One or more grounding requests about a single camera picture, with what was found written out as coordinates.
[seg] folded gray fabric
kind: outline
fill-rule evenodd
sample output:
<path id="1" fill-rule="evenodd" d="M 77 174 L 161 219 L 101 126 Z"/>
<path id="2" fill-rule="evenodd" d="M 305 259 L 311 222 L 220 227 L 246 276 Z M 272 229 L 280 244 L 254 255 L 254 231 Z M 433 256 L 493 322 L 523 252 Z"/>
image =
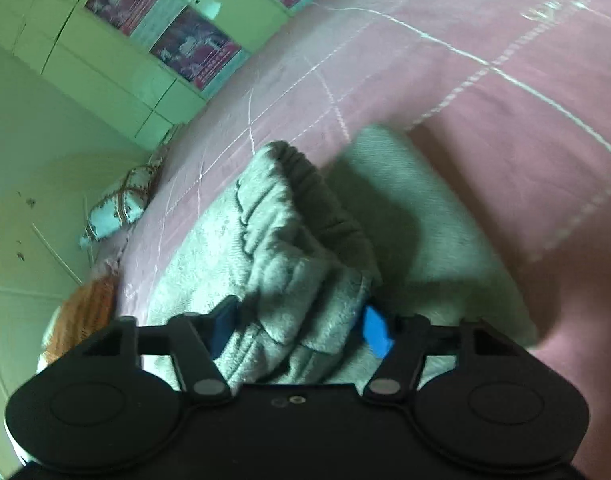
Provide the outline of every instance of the folded gray fabric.
<path id="1" fill-rule="evenodd" d="M 365 129 L 324 181 L 285 142 L 257 152 L 199 218 L 156 285 L 148 324 L 226 295 L 241 323 L 216 361 L 229 384 L 365 385 L 379 361 L 353 332 L 371 297 L 435 324 L 483 317 L 521 344 L 536 330 L 468 211 L 402 136 Z M 451 367 L 429 360 L 424 380 Z M 144 368 L 176 386 L 169 358 Z"/>

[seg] pink bedsheet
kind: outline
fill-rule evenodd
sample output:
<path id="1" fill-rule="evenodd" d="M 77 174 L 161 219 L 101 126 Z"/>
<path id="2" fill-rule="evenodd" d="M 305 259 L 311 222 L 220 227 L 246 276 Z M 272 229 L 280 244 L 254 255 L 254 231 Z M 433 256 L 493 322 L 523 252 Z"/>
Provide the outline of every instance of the pink bedsheet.
<path id="1" fill-rule="evenodd" d="M 410 136 L 503 255 L 537 356 L 591 406 L 575 464 L 611 480 L 611 0 L 318 0 L 173 142 L 122 257 L 121 314 L 145 320 L 175 249 L 262 144 L 324 166 L 375 122 Z"/>

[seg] pink plaid fabric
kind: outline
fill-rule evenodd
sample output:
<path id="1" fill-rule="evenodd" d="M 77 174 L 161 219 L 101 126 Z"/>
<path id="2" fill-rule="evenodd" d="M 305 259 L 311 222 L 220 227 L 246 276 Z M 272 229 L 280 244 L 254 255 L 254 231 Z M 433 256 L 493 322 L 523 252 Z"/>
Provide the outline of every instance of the pink plaid fabric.
<path id="1" fill-rule="evenodd" d="M 502 254 L 537 356 L 591 405 L 575 464 L 611 480 L 611 0 L 318 0 L 174 141 L 122 258 L 121 314 L 145 320 L 259 146 L 325 166 L 370 123 L 407 133 Z"/>

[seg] green wall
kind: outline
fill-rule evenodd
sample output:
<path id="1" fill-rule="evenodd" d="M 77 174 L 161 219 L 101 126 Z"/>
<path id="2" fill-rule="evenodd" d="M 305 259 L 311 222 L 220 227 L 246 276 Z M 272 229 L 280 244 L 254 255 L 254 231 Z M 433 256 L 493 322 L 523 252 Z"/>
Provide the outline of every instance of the green wall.
<path id="1" fill-rule="evenodd" d="M 146 152 L 0 48 L 0 196 L 57 159 Z"/>

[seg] brown knitted fabric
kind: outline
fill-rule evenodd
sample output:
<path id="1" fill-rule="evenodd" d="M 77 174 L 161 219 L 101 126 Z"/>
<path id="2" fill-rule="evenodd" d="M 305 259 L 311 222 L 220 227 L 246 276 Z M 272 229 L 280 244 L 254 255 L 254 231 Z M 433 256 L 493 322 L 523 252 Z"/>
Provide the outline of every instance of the brown knitted fabric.
<path id="1" fill-rule="evenodd" d="M 108 326 L 114 312 L 115 276 L 86 283 L 61 306 L 44 359 L 52 364 L 81 341 Z"/>

